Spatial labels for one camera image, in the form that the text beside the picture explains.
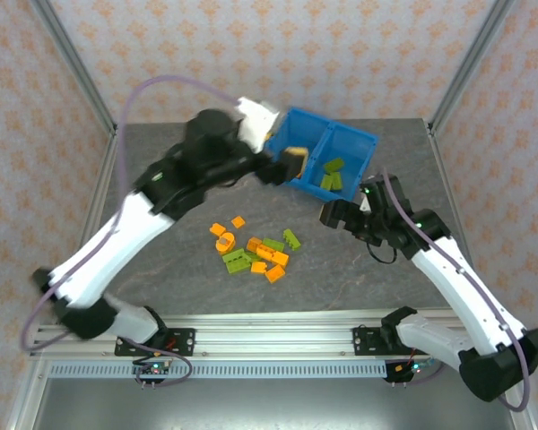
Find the wide green lego plate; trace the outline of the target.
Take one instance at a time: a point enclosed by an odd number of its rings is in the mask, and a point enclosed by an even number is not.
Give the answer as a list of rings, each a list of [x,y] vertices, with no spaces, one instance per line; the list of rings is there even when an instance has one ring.
[[[243,248],[239,248],[223,255],[222,260],[225,263],[227,272],[229,274],[235,274],[248,270],[251,266],[251,261]]]

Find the blue two-compartment bin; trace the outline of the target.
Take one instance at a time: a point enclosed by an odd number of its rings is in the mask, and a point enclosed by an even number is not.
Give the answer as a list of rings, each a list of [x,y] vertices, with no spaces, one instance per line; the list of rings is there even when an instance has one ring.
[[[265,147],[275,156],[288,147],[308,149],[308,163],[301,179],[289,185],[324,202],[336,199],[350,201],[357,192],[363,173],[377,147],[376,135],[344,125],[332,119],[293,107],[279,126],[279,133]],[[323,165],[335,158],[344,160],[339,171],[343,179],[340,192],[321,189],[326,172]]]

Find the aluminium table side rail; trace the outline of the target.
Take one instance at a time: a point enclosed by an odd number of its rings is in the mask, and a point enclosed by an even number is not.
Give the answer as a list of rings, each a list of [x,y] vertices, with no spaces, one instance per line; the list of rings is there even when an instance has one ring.
[[[117,132],[111,130],[108,146],[100,164],[100,171],[88,206],[82,236],[77,247],[78,269],[86,268],[85,265],[81,266],[82,258],[85,262],[94,262],[93,256],[105,244],[105,235],[111,230],[110,225],[115,218],[116,209],[109,208],[107,199],[109,191],[117,190],[117,185],[112,180],[117,152]]]
[[[441,176],[443,185],[445,187],[447,198],[448,198],[448,201],[449,201],[449,204],[450,204],[450,207],[451,207],[451,211],[452,211],[452,214],[453,214],[454,223],[455,223],[455,227],[456,227],[455,238],[459,241],[460,249],[463,252],[464,258],[470,264],[470,266],[474,270],[476,270],[476,268],[475,268],[475,266],[473,264],[473,258],[471,256],[469,246],[468,246],[467,241],[466,241],[466,235],[465,235],[464,228],[463,228],[463,225],[462,225],[460,212],[459,212],[458,206],[456,204],[456,198],[455,198],[454,193],[453,193],[452,183],[451,183],[451,181],[449,179],[449,175],[447,174],[447,170],[446,170],[445,163],[444,163],[444,158],[443,158],[443,155],[442,155],[442,153],[440,151],[440,148],[438,146],[437,138],[436,138],[435,132],[433,131],[433,128],[432,128],[432,123],[430,123],[428,121],[425,121],[424,124],[425,124],[426,132],[427,132],[427,135],[428,135],[428,138],[429,138],[429,141],[430,141],[430,146],[431,146],[433,154],[434,154],[434,158],[435,158],[436,163],[438,165],[438,171],[439,171],[439,174]]]

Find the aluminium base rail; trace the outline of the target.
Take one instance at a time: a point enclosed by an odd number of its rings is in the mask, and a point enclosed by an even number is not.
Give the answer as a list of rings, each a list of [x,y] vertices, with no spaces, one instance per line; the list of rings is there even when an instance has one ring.
[[[394,309],[342,310],[258,314],[196,314],[162,316],[173,328],[195,329],[196,345],[189,359],[199,360],[356,360],[352,328],[375,327]],[[431,323],[467,336],[452,309],[421,309]],[[115,357],[116,336],[102,334],[80,341],[74,335],[39,351],[38,359],[95,360]]]

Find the aluminium frame post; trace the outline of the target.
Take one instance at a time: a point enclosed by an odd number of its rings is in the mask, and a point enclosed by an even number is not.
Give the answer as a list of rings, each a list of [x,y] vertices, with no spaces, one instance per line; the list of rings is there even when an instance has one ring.
[[[64,24],[60,20],[50,0],[30,0],[30,4],[42,20],[52,37],[56,48],[65,60],[70,72],[93,108],[94,114],[102,127],[111,134],[116,131],[116,123],[101,94],[91,77],[76,46],[72,42]]]
[[[516,0],[494,0],[482,26],[477,31],[471,46],[459,65],[453,80],[449,84],[442,100],[439,102],[433,117],[427,123],[431,135],[435,136],[438,130],[446,123],[466,85],[515,2]]]

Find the aluminium frame leg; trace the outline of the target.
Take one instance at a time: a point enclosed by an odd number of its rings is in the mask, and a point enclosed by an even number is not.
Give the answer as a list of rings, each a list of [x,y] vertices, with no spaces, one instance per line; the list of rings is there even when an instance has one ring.
[[[32,430],[35,426],[51,364],[47,360],[31,361],[14,398],[6,430]]]
[[[510,417],[514,430],[538,430],[538,408],[530,400],[522,412],[511,412]]]

